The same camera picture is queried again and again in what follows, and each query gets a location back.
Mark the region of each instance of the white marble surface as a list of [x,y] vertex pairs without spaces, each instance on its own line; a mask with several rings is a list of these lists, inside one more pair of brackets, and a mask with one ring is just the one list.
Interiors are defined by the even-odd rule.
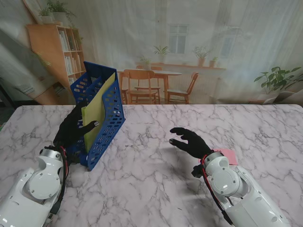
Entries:
[[[37,165],[72,106],[18,108],[0,132],[0,197],[20,171]],[[126,121],[91,172],[72,165],[53,227],[227,227],[197,159],[172,147],[186,127],[212,148],[236,151],[284,211],[303,226],[303,109],[297,105],[129,105]]]

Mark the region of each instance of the bookshelf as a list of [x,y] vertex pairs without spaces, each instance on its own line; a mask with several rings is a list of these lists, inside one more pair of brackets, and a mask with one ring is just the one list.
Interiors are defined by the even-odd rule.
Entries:
[[48,70],[65,87],[85,73],[79,31],[70,27],[27,25],[32,50],[49,65]]

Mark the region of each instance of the yellow-green paper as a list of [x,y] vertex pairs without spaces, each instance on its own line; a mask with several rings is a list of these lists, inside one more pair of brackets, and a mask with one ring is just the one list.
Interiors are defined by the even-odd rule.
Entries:
[[102,95],[107,91],[107,89],[113,84],[114,81],[115,74],[113,73],[110,78],[105,81],[93,100],[86,107],[82,108],[83,126],[88,125],[92,121],[99,122],[99,125],[97,127],[84,135],[86,152],[89,152],[91,146],[93,145],[94,140],[100,132],[105,118],[105,108],[102,100]]

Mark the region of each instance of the blue file holder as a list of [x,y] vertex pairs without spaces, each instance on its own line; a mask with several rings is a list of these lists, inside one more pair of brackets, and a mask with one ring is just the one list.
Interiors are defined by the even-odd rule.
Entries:
[[[92,170],[121,128],[125,117],[122,108],[117,70],[87,61],[84,62],[84,66],[86,73],[71,85],[71,91],[76,103],[83,100],[87,100],[87,102],[90,103],[105,81],[113,73],[115,74],[114,83],[102,96],[105,108],[105,119],[89,152],[87,153],[85,150],[84,137],[81,137],[75,145],[66,149],[68,154],[79,158],[81,165],[87,166],[89,170]],[[82,120],[78,121],[78,126],[82,126]]]

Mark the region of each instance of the window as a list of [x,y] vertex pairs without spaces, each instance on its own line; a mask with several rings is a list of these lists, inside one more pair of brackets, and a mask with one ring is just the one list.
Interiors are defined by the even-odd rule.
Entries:
[[234,42],[236,39],[237,34],[241,32],[238,27],[228,27],[224,39],[223,39],[223,46],[221,48],[221,58],[228,58],[232,52]]
[[184,53],[187,36],[187,25],[169,26],[169,52]]

